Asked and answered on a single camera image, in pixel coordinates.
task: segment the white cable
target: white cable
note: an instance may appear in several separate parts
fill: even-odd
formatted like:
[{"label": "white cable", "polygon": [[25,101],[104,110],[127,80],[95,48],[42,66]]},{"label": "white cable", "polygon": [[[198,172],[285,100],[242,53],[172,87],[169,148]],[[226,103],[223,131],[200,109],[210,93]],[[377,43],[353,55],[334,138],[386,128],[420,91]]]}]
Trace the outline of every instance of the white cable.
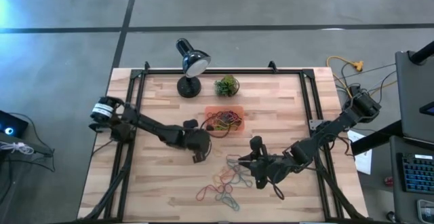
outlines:
[{"label": "white cable", "polygon": [[0,141],[0,150],[12,150],[11,153],[15,152],[15,151],[19,151],[22,154],[25,155],[30,155],[32,153],[35,152],[35,150],[26,145],[25,143],[6,143],[6,142],[1,142]]}]

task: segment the orange tray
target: orange tray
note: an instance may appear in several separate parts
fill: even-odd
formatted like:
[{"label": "orange tray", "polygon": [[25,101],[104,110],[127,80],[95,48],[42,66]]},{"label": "orange tray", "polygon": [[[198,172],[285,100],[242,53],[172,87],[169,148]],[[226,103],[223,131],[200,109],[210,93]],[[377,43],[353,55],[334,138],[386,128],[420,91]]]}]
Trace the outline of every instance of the orange tray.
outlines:
[{"label": "orange tray", "polygon": [[[241,123],[238,126],[232,125],[231,126],[231,132],[241,132],[244,130],[244,109],[242,106],[237,105],[229,105],[229,106],[207,106],[205,108],[205,119],[208,119],[212,117],[213,115],[219,113],[219,112],[229,112],[232,111],[238,115],[238,117],[241,120]],[[217,128],[218,120],[215,119],[209,119],[206,122],[206,125],[211,125],[214,128]],[[225,130],[215,130],[215,132],[224,132]]]}]

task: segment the white paper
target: white paper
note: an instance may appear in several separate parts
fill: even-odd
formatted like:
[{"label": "white paper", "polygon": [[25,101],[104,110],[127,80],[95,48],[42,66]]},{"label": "white paper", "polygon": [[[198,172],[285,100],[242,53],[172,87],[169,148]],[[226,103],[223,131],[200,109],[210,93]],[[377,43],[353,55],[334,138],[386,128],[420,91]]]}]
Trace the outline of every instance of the white paper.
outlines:
[{"label": "white paper", "polygon": [[[353,141],[353,143],[364,135],[354,132],[352,130],[348,131],[348,138]],[[355,156],[355,167],[358,171],[371,175],[371,162],[372,162],[372,149]]]}]

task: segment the lamp shade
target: lamp shade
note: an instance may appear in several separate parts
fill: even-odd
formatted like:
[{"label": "lamp shade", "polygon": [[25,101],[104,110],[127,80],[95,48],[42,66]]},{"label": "lamp shade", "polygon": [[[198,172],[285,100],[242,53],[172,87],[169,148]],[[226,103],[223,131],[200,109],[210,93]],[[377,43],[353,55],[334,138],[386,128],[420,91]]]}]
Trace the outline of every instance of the lamp shade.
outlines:
[{"label": "lamp shade", "polygon": [[202,74],[211,63],[211,57],[200,50],[195,50],[185,38],[176,42],[176,48],[182,55],[182,70],[191,78]]}]

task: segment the desk lamp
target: desk lamp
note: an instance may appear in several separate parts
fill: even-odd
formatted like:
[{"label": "desk lamp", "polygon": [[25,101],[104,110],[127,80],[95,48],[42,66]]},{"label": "desk lamp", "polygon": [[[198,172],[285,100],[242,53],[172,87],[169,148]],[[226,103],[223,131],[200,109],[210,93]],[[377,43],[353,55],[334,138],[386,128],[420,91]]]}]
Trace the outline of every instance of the desk lamp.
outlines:
[{"label": "desk lamp", "polygon": [[182,55],[182,71],[185,74],[178,81],[178,93],[185,98],[192,98],[201,91],[201,82],[196,76],[210,65],[211,57],[205,52],[194,50],[185,38],[176,41],[176,48]]}]

